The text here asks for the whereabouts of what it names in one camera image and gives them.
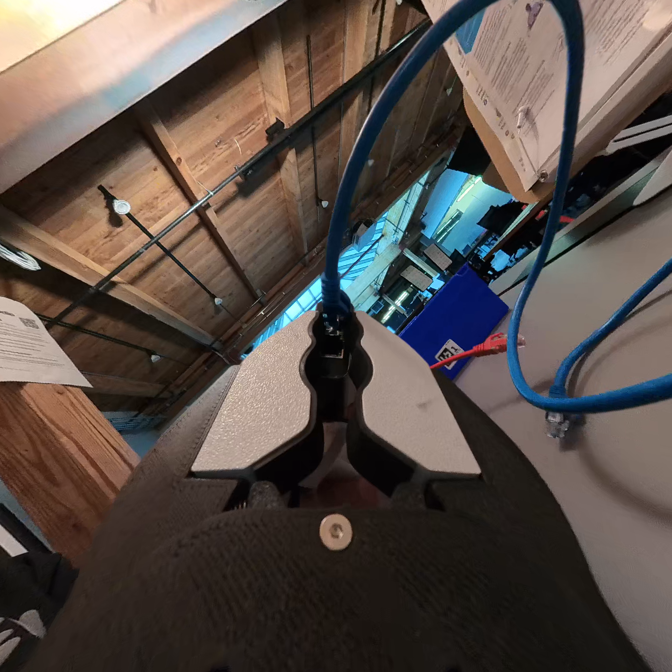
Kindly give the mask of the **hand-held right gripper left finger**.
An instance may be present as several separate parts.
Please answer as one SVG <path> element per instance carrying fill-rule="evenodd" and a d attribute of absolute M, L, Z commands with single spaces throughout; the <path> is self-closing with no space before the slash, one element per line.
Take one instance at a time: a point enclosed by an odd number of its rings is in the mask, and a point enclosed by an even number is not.
<path fill-rule="evenodd" d="M 191 473 L 200 478 L 303 481 L 323 458 L 323 425 L 305 364 L 318 313 L 307 311 L 245 359 Z"/>

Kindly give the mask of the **wooden post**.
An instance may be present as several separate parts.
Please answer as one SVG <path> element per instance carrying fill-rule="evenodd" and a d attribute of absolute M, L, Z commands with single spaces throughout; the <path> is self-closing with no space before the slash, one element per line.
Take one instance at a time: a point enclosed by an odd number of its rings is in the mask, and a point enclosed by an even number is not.
<path fill-rule="evenodd" d="M 1 383 L 1 480 L 75 567 L 139 462 L 79 388 Z"/>

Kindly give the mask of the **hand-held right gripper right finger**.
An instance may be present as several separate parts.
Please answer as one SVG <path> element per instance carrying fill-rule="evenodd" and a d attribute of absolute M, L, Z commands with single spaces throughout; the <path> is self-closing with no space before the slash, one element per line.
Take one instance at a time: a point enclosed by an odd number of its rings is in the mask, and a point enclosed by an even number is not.
<path fill-rule="evenodd" d="M 353 314 L 349 377 L 355 388 L 348 460 L 391 497 L 403 484 L 472 480 L 481 467 L 427 362 L 361 311 Z"/>

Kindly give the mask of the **grey desk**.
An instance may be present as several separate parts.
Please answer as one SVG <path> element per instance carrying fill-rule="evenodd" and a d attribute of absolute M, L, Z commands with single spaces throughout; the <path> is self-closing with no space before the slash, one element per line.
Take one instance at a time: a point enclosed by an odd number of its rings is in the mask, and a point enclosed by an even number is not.
<path fill-rule="evenodd" d="M 547 266 L 525 307 L 526 380 L 546 394 L 560 362 L 671 257 L 671 191 Z M 622 627 L 656 671 L 671 670 L 671 401 L 587 415 L 563 440 L 525 402 L 503 354 L 473 360 L 458 386 L 549 485 Z"/>

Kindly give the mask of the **person's black clothing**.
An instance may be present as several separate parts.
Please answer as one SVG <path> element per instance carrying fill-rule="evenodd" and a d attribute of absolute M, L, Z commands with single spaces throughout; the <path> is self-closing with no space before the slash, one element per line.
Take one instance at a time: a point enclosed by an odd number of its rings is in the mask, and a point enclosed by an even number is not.
<path fill-rule="evenodd" d="M 1 551 L 1 670 L 21 671 L 63 608 L 79 569 L 54 552 Z"/>

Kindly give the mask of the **black network switch box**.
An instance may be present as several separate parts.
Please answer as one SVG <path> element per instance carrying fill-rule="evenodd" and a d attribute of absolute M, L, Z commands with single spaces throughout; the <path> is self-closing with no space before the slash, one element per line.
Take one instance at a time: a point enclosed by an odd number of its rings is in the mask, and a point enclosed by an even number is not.
<path fill-rule="evenodd" d="M 357 336 L 355 313 L 338 318 L 335 325 L 319 313 L 310 327 L 313 346 L 308 352 L 305 373 L 316 394 L 319 423 L 346 423 L 353 413 L 356 386 L 350 365 Z"/>

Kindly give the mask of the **white ceiling coil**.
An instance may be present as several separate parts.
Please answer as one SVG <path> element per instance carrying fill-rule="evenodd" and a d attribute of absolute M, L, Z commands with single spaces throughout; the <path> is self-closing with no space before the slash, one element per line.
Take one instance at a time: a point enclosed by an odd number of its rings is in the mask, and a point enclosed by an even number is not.
<path fill-rule="evenodd" d="M 38 272 L 42 269 L 40 263 L 33 256 L 13 247 L 4 240 L 1 240 L 1 259 L 30 272 Z"/>

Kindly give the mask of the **black ceiling pipe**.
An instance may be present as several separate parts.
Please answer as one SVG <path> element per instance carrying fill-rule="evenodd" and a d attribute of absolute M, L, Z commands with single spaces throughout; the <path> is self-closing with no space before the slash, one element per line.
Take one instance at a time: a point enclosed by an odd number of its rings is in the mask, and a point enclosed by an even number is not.
<path fill-rule="evenodd" d="M 365 83 L 369 81 L 379 70 L 390 63 L 394 58 L 405 54 L 407 49 L 415 46 L 417 41 L 427 32 L 430 26 L 431 22 L 429 20 L 425 20 L 418 24 L 414 29 L 406 33 L 381 55 L 377 56 L 372 62 L 367 64 L 362 70 L 344 82 L 338 89 L 324 98 L 323 101 L 312 107 L 310 111 L 303 115 L 297 122 L 295 122 L 289 128 L 285 128 L 278 132 L 273 137 L 271 143 L 263 147 L 248 161 L 246 161 L 244 164 L 236 165 L 235 170 L 216 187 L 211 190 L 206 189 L 204 197 L 195 201 L 186 211 L 179 215 L 164 229 L 160 230 L 159 233 L 157 233 L 155 236 L 150 237 L 142 247 L 135 251 L 131 256 L 127 257 L 117 267 L 113 268 L 113 270 L 110 271 L 107 275 L 103 276 L 101 280 L 97 281 L 80 298 L 73 301 L 58 315 L 54 317 L 47 317 L 47 328 L 51 329 L 57 323 L 63 322 L 65 318 L 72 314 L 77 308 L 83 306 L 87 301 L 93 299 L 97 294 L 103 293 L 111 284 L 119 284 L 120 281 L 117 280 L 116 277 L 120 275 L 121 272 L 130 267 L 130 265 L 137 261 L 141 256 L 146 254 L 146 252 L 148 252 L 151 247 L 160 246 L 164 237 L 174 231 L 182 222 L 188 219 L 190 215 L 199 214 L 201 210 L 204 210 L 205 207 L 209 205 L 212 198 L 221 193 L 234 180 L 237 180 L 238 178 L 247 180 L 249 176 L 255 172 L 255 170 L 261 169 L 263 165 L 267 164 L 271 159 L 274 159 L 276 156 L 278 156 L 281 151 L 292 148 L 302 133 L 306 132 L 307 130 L 312 130 L 316 123 L 321 122 L 323 117 L 330 113 L 333 108 L 340 105 L 346 99 L 346 97 L 359 92 L 359 90 L 364 87 Z"/>

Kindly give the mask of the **white paper notice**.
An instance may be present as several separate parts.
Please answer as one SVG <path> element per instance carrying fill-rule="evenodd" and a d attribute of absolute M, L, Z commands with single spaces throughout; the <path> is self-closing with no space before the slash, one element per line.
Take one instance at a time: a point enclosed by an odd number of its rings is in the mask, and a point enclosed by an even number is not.
<path fill-rule="evenodd" d="M 6 297 L 1 297 L 1 382 L 92 387 L 38 316 Z"/>

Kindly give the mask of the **blue plastic bin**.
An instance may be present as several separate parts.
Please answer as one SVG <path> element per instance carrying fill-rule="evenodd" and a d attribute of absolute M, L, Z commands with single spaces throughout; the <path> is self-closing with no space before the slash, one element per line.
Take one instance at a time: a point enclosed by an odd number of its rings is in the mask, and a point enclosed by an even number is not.
<path fill-rule="evenodd" d="M 493 334 L 508 306 L 464 265 L 400 333 L 428 365 L 463 354 Z"/>

